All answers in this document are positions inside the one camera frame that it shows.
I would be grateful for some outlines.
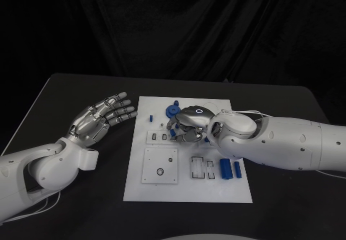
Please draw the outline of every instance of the black table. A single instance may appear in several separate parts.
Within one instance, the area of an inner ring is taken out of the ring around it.
[[[124,91],[134,107],[138,96],[230,99],[235,110],[328,123],[304,87],[54,74],[5,154],[54,143],[86,105]],[[346,239],[346,181],[315,171],[245,160],[252,204],[122,202],[134,126],[131,119],[111,128],[92,146],[96,169],[79,171],[54,208],[0,227],[1,239],[158,240],[201,233],[263,240]]]

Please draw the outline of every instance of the robotic hand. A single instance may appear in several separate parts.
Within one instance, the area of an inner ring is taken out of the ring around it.
[[[253,121],[240,113],[222,110],[216,115],[204,107],[188,106],[170,119],[186,134],[170,140],[197,142],[206,133],[210,145],[229,159],[246,158],[258,164],[286,170],[346,172],[346,127],[289,117],[262,117]]]
[[[115,124],[137,116],[122,92],[86,109],[75,117],[69,131],[54,144],[46,144],[0,157],[0,225],[38,201],[59,192],[75,180],[77,169],[93,170],[98,151],[88,147],[105,136]],[[27,192],[23,170],[41,189]]]

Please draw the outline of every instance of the black backdrop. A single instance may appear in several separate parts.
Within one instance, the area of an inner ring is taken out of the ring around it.
[[[4,142],[57,72],[301,85],[346,124],[341,0],[17,0],[0,17]]]

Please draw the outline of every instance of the mounting hole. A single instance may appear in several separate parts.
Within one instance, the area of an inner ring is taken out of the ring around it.
[[[157,169],[157,175],[161,176],[164,174],[164,170],[161,168]]]

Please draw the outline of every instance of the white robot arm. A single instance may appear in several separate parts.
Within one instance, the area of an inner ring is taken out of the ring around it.
[[[137,116],[122,92],[89,106],[76,116],[67,134],[46,144],[0,157],[0,224],[59,192],[75,180],[77,170],[93,170],[98,151],[88,147],[105,136],[108,129]],[[24,167],[41,189],[27,192]]]
[[[346,127],[288,117],[262,117],[253,121],[240,112],[213,114],[200,106],[184,108],[170,119],[186,134],[173,141],[196,142],[206,133],[210,144],[229,159],[246,158],[258,164],[286,170],[346,172]]]

